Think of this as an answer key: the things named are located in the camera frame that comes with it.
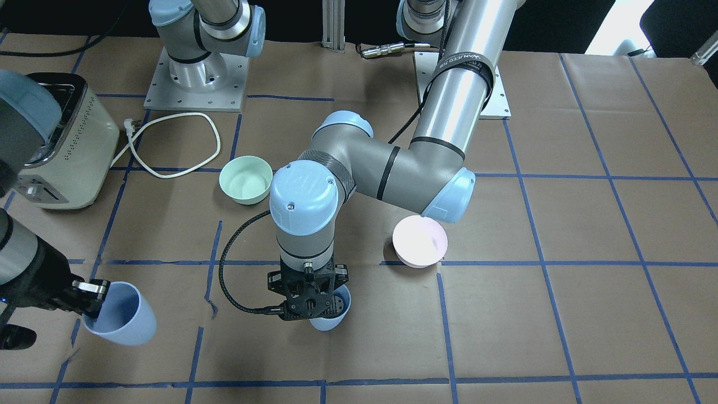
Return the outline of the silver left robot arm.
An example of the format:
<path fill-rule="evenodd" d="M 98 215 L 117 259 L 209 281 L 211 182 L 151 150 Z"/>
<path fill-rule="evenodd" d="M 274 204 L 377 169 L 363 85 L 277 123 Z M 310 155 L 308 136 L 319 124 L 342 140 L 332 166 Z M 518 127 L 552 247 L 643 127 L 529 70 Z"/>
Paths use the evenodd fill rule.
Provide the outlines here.
<path fill-rule="evenodd" d="M 334 222 L 353 194 L 364 194 L 439 222 L 463 217 L 475 186 L 465 153 L 481 113 L 496 92 L 496 67 L 522 1 L 461 1 L 418 113 L 407 148 L 377 140 L 358 114 L 331 113 L 296 161 L 271 183 L 280 269 L 268 289 L 285 297 L 256 314 L 283 320 L 338 317 L 348 301 L 334 291 L 348 282 L 334 262 Z"/>

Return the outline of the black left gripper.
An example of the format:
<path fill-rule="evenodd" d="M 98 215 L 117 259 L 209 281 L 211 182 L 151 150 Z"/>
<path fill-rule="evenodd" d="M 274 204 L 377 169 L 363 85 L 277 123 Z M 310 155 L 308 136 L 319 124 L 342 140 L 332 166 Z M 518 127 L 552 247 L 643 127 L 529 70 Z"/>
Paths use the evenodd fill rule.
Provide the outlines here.
<path fill-rule="evenodd" d="M 328 261 L 321 268 L 304 263 L 303 269 L 292 269 L 280 261 L 280 270 L 267 274 L 267 289 L 285 297 L 279 305 L 267 308 L 268 315 L 282 320 L 310 320 L 330 310 L 333 292 L 349 281 L 348 266 Z"/>

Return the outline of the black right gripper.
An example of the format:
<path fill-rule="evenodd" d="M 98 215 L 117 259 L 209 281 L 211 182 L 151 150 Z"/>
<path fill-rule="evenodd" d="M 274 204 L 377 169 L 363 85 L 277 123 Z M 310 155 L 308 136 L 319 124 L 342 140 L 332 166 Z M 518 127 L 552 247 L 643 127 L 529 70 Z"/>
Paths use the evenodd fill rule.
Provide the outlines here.
<path fill-rule="evenodd" d="M 39 238 L 33 260 L 15 279 L 1 287 L 1 297 L 5 304 L 18 309 L 60 309 L 97 319 L 110 286 L 107 279 L 73 280 L 65 256 Z M 70 287 L 70 306 L 65 302 L 67 287 Z"/>

